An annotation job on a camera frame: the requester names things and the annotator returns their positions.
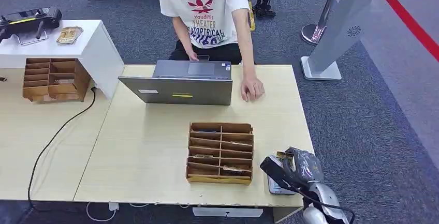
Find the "white t-shirt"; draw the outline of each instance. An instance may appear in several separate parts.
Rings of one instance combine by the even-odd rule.
[[[162,14],[183,20],[192,44],[199,48],[237,43],[231,13],[249,9],[248,0],[160,0],[160,8]]]

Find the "power outlet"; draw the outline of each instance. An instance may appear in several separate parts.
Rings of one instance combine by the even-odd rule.
[[[117,202],[109,202],[108,203],[108,209],[110,211],[119,210],[119,203],[117,203]]]

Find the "cardboard compartment box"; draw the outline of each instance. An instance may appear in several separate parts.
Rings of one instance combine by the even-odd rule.
[[[30,101],[84,101],[90,75],[75,58],[28,58],[23,97]]]
[[[189,182],[250,184],[254,136],[250,124],[191,123],[186,178]]]

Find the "silver robot hand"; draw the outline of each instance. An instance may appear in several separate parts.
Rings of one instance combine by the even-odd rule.
[[[340,206],[339,200],[334,191],[322,183],[310,183],[309,191],[315,193],[321,203]],[[343,223],[349,224],[347,217],[342,210],[322,205],[322,212],[314,206],[314,203],[311,204],[308,207],[305,207],[305,210],[303,211],[303,219],[306,224],[331,224],[331,220],[337,221],[337,223],[341,220]]]

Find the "light wooden table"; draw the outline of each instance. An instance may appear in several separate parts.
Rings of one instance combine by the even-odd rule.
[[[150,77],[154,65],[129,65],[125,76]],[[313,152],[291,65],[258,65],[266,95],[240,96],[242,67],[232,68],[229,107],[145,104],[119,84],[75,201],[271,206],[275,221],[302,206],[300,196],[274,196],[259,164],[290,146]],[[254,174],[249,186],[189,183],[185,178],[190,122],[250,123],[254,127]]]
[[[85,102],[32,103],[22,97],[24,69],[0,69],[0,199],[25,200],[32,167],[44,146]],[[70,122],[40,158],[31,198],[72,201],[108,111],[110,101],[97,90],[96,101]]]

